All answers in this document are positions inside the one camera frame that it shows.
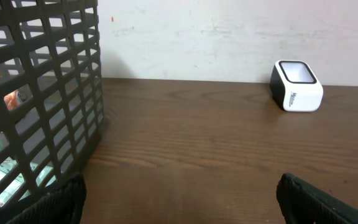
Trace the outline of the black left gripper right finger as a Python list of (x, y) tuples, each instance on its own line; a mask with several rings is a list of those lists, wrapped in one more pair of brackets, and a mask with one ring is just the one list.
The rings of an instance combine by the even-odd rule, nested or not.
[(284, 173), (276, 198), (286, 223), (358, 223), (358, 210), (291, 173)]

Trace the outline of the mint green snack packet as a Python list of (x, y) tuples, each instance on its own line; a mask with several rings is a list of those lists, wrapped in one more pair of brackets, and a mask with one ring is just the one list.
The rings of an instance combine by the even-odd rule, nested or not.
[[(8, 145), (5, 139), (0, 138), (0, 151), (3, 150)], [(48, 147), (45, 146), (42, 150), (33, 158), (30, 162), (31, 171), (35, 171), (40, 167), (41, 162), (49, 155)], [(10, 173), (16, 166), (18, 162), (15, 159), (7, 158), (0, 164), (0, 181)], [(35, 181), (37, 186), (40, 186), (43, 180), (47, 177), (49, 173), (53, 170), (53, 164), (49, 162), (38, 174)], [(20, 173), (0, 194), (0, 207), (3, 207), (7, 201), (19, 190), (19, 188), (24, 184), (24, 176)]]

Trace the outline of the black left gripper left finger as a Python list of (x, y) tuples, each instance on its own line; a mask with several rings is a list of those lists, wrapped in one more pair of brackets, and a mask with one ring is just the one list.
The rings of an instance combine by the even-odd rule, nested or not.
[(86, 199), (86, 184), (82, 174), (76, 173), (64, 183), (51, 186), (38, 201), (23, 209), (8, 223), (79, 223)]

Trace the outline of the orange small carton box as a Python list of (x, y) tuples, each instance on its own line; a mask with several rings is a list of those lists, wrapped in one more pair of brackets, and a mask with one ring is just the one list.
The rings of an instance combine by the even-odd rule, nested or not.
[(18, 108), (28, 99), (28, 95), (19, 90), (15, 90), (4, 97), (4, 102), (9, 111)]

